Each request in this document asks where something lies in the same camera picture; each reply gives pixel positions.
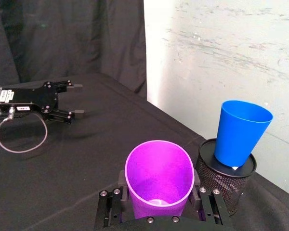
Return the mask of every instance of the blue cup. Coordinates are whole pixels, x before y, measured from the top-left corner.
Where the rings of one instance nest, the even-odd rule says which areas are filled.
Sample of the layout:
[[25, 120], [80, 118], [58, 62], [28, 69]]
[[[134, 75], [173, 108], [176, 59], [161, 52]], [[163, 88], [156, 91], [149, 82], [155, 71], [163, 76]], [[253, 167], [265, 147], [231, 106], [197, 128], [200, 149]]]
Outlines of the blue cup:
[[214, 155], [229, 167], [244, 165], [273, 119], [263, 107], [243, 101], [222, 104]]

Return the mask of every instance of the screw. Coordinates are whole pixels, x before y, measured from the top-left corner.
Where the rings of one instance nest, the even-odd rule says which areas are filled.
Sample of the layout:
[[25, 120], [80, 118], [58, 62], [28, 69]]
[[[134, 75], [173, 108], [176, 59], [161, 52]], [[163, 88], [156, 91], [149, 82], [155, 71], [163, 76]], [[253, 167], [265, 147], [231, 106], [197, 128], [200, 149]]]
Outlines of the screw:
[[152, 223], [154, 222], [154, 218], [153, 218], [153, 217], [148, 217], [148, 218], [146, 219], [146, 221], [147, 221], [148, 223], [152, 224]]
[[200, 188], [199, 191], [201, 191], [202, 193], [205, 193], [207, 190], [205, 188]]
[[120, 189], [115, 189], [114, 190], [114, 194], [119, 194], [120, 193]]
[[180, 219], [178, 217], [172, 217], [173, 223], [178, 223]]
[[107, 191], [106, 191], [106, 190], [101, 191], [101, 192], [100, 192], [100, 195], [101, 195], [101, 196], [106, 196], [106, 195], [107, 195]]
[[216, 195], [218, 195], [218, 194], [220, 194], [220, 191], [219, 191], [218, 189], [214, 189], [214, 190], [213, 190], [213, 193], [216, 194]]

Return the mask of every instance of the white wall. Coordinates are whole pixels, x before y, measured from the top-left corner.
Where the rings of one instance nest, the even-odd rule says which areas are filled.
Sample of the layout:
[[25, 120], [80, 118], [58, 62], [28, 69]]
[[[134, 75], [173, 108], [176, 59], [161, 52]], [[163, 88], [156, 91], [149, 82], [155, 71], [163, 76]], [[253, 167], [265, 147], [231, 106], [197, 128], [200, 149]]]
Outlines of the white wall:
[[148, 100], [205, 138], [222, 102], [275, 116], [253, 151], [289, 192], [289, 0], [144, 0]]

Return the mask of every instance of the black table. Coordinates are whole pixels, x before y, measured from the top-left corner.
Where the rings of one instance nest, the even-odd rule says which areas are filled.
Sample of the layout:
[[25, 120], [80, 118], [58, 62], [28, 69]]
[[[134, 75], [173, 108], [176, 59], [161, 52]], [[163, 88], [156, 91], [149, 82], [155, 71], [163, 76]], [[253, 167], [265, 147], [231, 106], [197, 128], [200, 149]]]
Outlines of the black table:
[[[60, 109], [84, 109], [85, 116], [71, 125], [48, 122], [46, 142], [32, 152], [0, 148], [0, 231], [92, 230], [99, 191], [116, 187], [126, 157], [144, 141], [174, 142], [196, 163], [204, 138], [115, 80], [101, 74], [63, 79], [83, 84], [83, 91], [61, 93]], [[3, 126], [1, 136], [6, 146], [23, 150], [43, 133], [29, 115]], [[289, 194], [256, 174], [231, 219], [238, 231], [289, 231]]]

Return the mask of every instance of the black mesh pencil holder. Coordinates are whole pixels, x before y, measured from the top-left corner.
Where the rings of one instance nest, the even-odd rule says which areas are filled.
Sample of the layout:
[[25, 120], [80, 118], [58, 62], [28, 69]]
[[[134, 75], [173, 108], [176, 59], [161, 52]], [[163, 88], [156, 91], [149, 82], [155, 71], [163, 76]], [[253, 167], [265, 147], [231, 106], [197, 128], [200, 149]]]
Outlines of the black mesh pencil holder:
[[237, 205], [247, 182], [256, 170], [256, 160], [251, 154], [245, 164], [234, 170], [220, 163], [214, 156], [216, 139], [205, 141], [199, 147], [196, 171], [200, 186], [208, 190], [222, 192], [229, 215], [237, 210]]

